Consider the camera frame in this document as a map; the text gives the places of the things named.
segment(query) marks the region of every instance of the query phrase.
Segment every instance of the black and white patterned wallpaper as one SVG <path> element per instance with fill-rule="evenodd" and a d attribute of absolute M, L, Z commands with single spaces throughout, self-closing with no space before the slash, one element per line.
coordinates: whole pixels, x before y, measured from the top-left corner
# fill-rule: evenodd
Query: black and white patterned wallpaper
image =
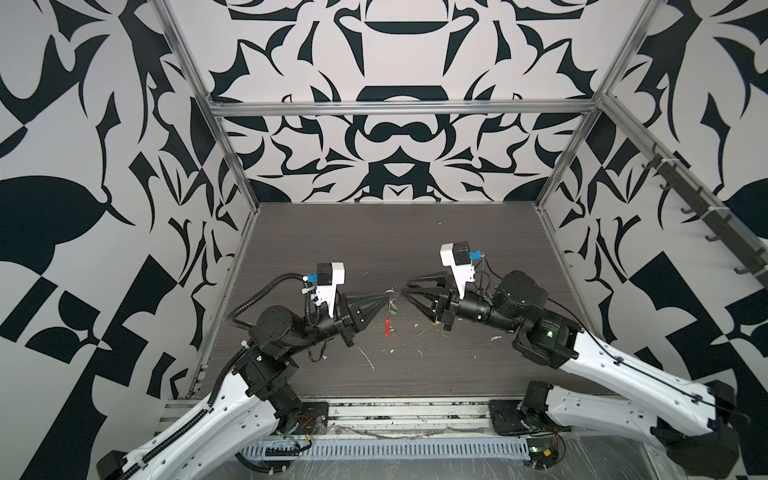
<path fill-rule="evenodd" d="M 755 233 L 766 233 L 768 5 L 670 0 L 616 92 Z M 737 388 L 742 460 L 768 475 L 768 291 L 602 116 L 546 206 L 588 313 L 616 347 Z"/>
<path fill-rule="evenodd" d="M 145 0 L 2 11 L 2 477 L 95 478 L 184 394 L 249 207 Z"/>
<path fill-rule="evenodd" d="M 261 201 L 535 200 L 578 114 L 228 118 Z"/>
<path fill-rule="evenodd" d="M 171 0 L 218 101 L 583 98 L 642 1 Z M 411 97 L 413 90 L 390 96 Z"/>

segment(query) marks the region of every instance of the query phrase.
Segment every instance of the dark wood grain surface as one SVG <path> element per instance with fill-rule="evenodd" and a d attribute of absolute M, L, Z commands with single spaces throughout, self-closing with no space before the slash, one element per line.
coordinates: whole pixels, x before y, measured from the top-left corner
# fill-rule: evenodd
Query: dark wood grain surface
<path fill-rule="evenodd" d="M 318 262 L 344 262 L 350 295 L 400 288 L 409 276 L 443 269 L 443 243 L 467 240 L 504 276 L 524 270 L 550 297 L 573 311 L 576 304 L 532 204 L 265 204 L 247 250 L 230 309 L 285 272 L 307 273 Z M 268 306 L 280 304 L 302 314 L 296 281 L 280 284 L 240 318 L 255 323 Z M 602 387 L 567 373 L 537 366 L 513 350 L 513 336 L 487 326 L 457 321 L 445 332 L 403 299 L 384 336 L 386 312 L 346 348 L 334 339 L 326 359 L 296 361 L 291 379 L 299 396 L 484 396 L 518 395 L 531 380 L 544 380 L 585 393 Z M 558 310 L 553 304 L 549 308 Z M 240 347 L 247 333 L 221 326 L 202 392 Z"/>

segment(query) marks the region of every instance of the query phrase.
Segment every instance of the metal floor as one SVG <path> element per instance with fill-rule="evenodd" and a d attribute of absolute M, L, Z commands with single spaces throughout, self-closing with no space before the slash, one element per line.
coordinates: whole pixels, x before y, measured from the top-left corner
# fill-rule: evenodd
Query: metal floor
<path fill-rule="evenodd" d="M 550 297 L 578 311 L 533 204 L 264 204 L 235 282 L 228 311 L 285 272 L 308 273 L 318 262 L 341 261 L 348 294 L 381 293 L 405 285 L 407 277 L 440 271 L 443 243 L 467 240 L 493 270 L 524 270 Z M 240 318 L 255 323 L 268 306 L 303 311 L 298 282 L 280 284 Z M 389 338 L 386 312 L 346 348 L 327 346 L 326 358 L 311 363 L 298 355 L 290 383 L 299 396 L 508 396 L 544 380 L 585 393 L 600 386 L 537 366 L 511 347 L 512 335 L 466 321 L 447 333 L 403 299 L 396 302 Z M 553 304 L 549 308 L 557 310 Z M 200 393 L 207 393 L 224 363 L 246 337 L 223 324 Z"/>

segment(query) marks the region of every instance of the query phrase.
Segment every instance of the side wall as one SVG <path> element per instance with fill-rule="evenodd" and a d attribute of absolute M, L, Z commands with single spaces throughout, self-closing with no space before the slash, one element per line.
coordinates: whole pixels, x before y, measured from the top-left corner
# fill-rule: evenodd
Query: side wall
<path fill-rule="evenodd" d="M 754 0 L 670 0 L 616 89 L 662 144 L 768 237 L 768 9 Z M 768 292 L 680 209 L 603 115 L 546 205 L 595 324 L 618 348 L 737 388 L 743 465 L 768 475 Z"/>
<path fill-rule="evenodd" d="M 0 15 L 2 477 L 94 478 L 183 395 L 249 209 L 145 0 Z"/>
<path fill-rule="evenodd" d="M 231 102 L 591 98 L 641 0 L 169 0 Z M 261 201 L 535 200 L 577 114 L 230 118 Z"/>

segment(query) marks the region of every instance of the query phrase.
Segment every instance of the robotic arm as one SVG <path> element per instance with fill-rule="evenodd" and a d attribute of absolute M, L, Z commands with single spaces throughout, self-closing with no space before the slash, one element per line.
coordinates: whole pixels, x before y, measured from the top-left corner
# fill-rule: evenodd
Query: robotic arm
<path fill-rule="evenodd" d="M 304 317 L 275 305 L 261 313 L 255 326 L 237 319 L 284 280 L 304 282 Z M 290 435 L 302 409 L 288 384 L 299 368 L 291 357 L 336 335 L 341 335 L 347 346 L 354 345 L 355 333 L 368 326 L 389 298 L 386 294 L 338 294 L 336 286 L 343 283 L 342 263 L 318 263 L 317 273 L 285 273 L 238 306 L 227 320 L 247 329 L 249 339 L 222 369 L 211 394 L 144 445 L 103 457 L 96 464 L 100 478 L 203 478 L 233 455 L 247 468 L 269 473 L 274 467 L 254 465 L 238 452 L 275 431 L 295 445 L 293 451 L 281 450 L 280 455 L 297 455 L 310 448 L 309 436 L 308 444 L 301 445 Z M 314 312 L 312 302 L 316 304 Z"/>
<path fill-rule="evenodd" d="M 530 425 L 583 426 L 665 449 L 689 475 L 728 476 L 739 457 L 738 434 L 728 425 L 736 405 L 732 387 L 680 379 L 615 349 L 581 322 L 547 310 L 547 291 L 520 270 L 505 275 L 493 292 L 475 289 L 472 261 L 481 254 L 466 242 L 443 245 L 440 257 L 448 272 L 413 277 L 402 291 L 431 321 L 451 330 L 458 316 L 514 333 L 512 347 L 525 358 L 590 379 L 627 399 L 531 382 L 517 409 L 494 419 L 499 433 L 524 435 L 533 430 Z"/>

